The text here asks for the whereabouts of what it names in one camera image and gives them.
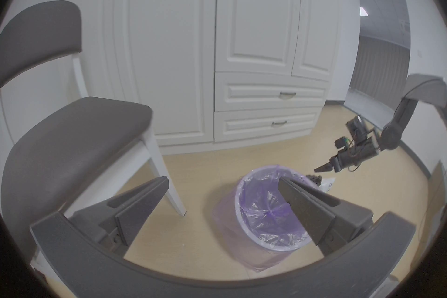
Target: chair backrest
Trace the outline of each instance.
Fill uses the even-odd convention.
[[[81,51],[77,5],[57,0],[30,6],[0,33],[0,88],[32,67]]]

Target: trash can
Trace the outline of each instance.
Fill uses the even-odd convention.
[[[278,190],[282,176],[318,188],[287,167],[260,167],[244,176],[213,210],[227,248],[256,272],[273,267],[311,239]]]

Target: curtain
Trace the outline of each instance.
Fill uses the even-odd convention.
[[[360,36],[350,88],[396,109],[407,79],[410,50]]]

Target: white chair leg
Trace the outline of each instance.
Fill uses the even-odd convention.
[[[142,140],[149,151],[151,158],[149,159],[149,165],[155,176],[166,176],[169,180],[169,190],[166,193],[169,201],[176,211],[184,216],[186,214],[185,206],[183,205],[177,190],[175,189],[174,183],[169,176],[168,169],[166,168],[165,161],[161,156],[160,149],[158,148],[157,141],[155,139],[152,128],[149,128],[142,135]]]

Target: floor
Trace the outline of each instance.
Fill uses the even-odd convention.
[[[383,126],[390,122],[394,115],[394,110],[387,105],[354,89],[349,89],[345,106],[368,118],[371,123],[380,129],[383,129]]]
[[[353,116],[353,112],[342,106],[326,106],[312,134],[306,137],[238,149],[165,156],[188,212],[180,217],[167,199],[163,199],[125,258],[159,272],[203,280],[259,278],[321,259],[319,249],[310,243],[277,266],[255,273],[229,254],[211,212],[238,179],[254,168],[280,164],[304,174],[312,173],[336,153],[333,141],[348,135],[344,124]],[[323,177],[334,176],[336,180],[330,193],[370,208],[374,220],[393,211],[416,224],[417,229],[421,225],[427,209],[427,179],[401,148],[364,162],[356,172],[344,170],[337,174],[325,173]],[[123,190],[151,177],[149,168],[143,167]],[[410,270],[418,243],[415,235],[392,272],[400,281]],[[49,283],[62,297],[72,297],[60,284]]]

